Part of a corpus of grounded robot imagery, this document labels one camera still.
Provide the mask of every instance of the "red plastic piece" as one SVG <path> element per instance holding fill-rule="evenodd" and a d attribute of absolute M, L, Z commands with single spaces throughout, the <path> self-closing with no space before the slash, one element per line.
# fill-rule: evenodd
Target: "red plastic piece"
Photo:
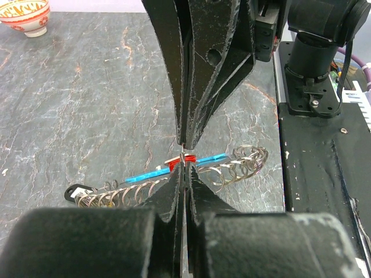
<path fill-rule="evenodd" d="M 196 156 L 195 155 L 186 155 L 184 157 L 184 161 L 187 162 L 196 162 Z M 173 171 L 175 165 L 177 165 L 178 163 L 180 162 L 180 158 L 178 159 L 175 159 L 171 162 L 169 162 L 169 168 L 170 168 L 170 172 Z"/>

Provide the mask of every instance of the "black tag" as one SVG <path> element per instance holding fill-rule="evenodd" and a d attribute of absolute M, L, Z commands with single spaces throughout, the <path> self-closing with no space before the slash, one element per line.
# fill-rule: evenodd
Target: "black tag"
<path fill-rule="evenodd" d="M 75 203 L 75 196 L 79 193 L 85 192 L 92 193 L 94 192 L 94 188 L 82 184 L 74 184 L 67 188 L 67 190 L 64 193 L 64 198 L 67 201 Z"/>

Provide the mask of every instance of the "patterned bowl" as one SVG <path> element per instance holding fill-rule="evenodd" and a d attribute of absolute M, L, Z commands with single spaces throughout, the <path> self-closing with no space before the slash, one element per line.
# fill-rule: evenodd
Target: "patterned bowl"
<path fill-rule="evenodd" d="M 30 38 L 45 34 L 49 19 L 48 0 L 16 0 L 0 5 L 0 21 Z"/>

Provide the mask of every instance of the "silver wire coil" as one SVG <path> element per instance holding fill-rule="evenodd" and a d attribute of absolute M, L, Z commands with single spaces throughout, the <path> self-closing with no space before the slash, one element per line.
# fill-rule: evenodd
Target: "silver wire coil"
<path fill-rule="evenodd" d="M 268 159 L 268 151 L 262 147 L 241 145 L 233 149 L 231 159 L 231 161 L 225 163 L 198 168 L 199 173 L 205 173 L 206 179 L 212 185 L 220 187 L 216 191 L 217 193 L 233 182 L 250 178 L 259 173 Z M 114 180 L 112 184 L 105 182 L 100 189 L 77 194 L 75 202 L 78 207 L 136 206 L 146 199 L 145 196 L 150 197 L 156 186 L 167 180 L 168 178 L 164 177 L 126 188 L 119 188 L 125 183 L 119 184 L 117 180 Z"/>

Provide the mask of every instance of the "screw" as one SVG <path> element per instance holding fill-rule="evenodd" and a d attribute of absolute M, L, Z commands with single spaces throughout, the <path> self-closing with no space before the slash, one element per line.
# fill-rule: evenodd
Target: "screw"
<path fill-rule="evenodd" d="M 312 106 L 313 106 L 313 107 L 317 107 L 318 104 L 319 104 L 319 101 L 318 101 L 318 100 L 314 100 L 314 101 L 312 101 Z"/>

